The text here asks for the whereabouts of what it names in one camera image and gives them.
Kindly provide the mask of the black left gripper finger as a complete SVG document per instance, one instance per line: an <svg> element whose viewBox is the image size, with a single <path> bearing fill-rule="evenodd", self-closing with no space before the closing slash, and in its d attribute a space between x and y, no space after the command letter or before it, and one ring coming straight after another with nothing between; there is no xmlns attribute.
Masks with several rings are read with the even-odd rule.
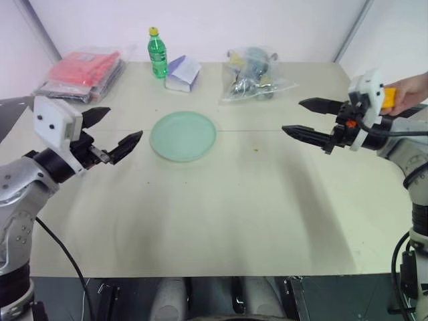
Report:
<svg viewBox="0 0 428 321"><path fill-rule="evenodd" d="M82 129L87 129L99 123L111 109L109 107L94 107L82 113Z"/></svg>
<svg viewBox="0 0 428 321"><path fill-rule="evenodd" d="M139 143L142 135L143 131L140 130L124 137L114 149L108 152L109 163L115 165L130 154Z"/></svg>

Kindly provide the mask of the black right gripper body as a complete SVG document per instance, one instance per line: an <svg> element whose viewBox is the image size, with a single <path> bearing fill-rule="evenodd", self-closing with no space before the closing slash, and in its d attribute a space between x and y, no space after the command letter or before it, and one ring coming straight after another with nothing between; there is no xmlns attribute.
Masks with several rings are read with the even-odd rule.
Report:
<svg viewBox="0 0 428 321"><path fill-rule="evenodd" d="M356 135L360 131L356 117L357 114L354 107L349 101L346 101L339 108L336 116L336 125L332 130L336 146L344 148L345 146L350 146L354 142Z"/></svg>

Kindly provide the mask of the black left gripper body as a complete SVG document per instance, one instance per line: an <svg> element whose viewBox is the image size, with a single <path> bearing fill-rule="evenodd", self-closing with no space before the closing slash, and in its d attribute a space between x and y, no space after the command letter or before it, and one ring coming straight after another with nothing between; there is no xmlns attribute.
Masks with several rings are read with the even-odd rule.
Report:
<svg viewBox="0 0 428 321"><path fill-rule="evenodd" d="M70 151L84 169L88 170L99 163L109 163L110 156L106 151L96 148L94 139L81 131L79 139L70 143Z"/></svg>

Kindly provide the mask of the person's bare hand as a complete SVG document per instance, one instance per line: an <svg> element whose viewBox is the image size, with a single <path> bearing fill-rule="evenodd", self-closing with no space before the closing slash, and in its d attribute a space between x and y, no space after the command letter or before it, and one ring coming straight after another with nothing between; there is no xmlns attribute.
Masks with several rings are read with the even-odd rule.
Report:
<svg viewBox="0 0 428 321"><path fill-rule="evenodd" d="M427 72L403 78L387 87L394 88L396 91L393 107L385 112L388 115L397 116L427 99Z"/></svg>

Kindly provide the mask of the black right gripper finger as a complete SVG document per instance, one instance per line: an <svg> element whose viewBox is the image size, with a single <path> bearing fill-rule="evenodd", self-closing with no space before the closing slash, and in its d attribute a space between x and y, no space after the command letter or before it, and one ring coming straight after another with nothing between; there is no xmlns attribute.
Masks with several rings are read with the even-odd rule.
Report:
<svg viewBox="0 0 428 321"><path fill-rule="evenodd" d="M282 126L282 130L290 137L320 147L326 154L331 154L335 144L332 136L301 125Z"/></svg>
<svg viewBox="0 0 428 321"><path fill-rule="evenodd" d="M342 107L342 102L319 97L300 100L298 104L311 112L332 115L337 115Z"/></svg>

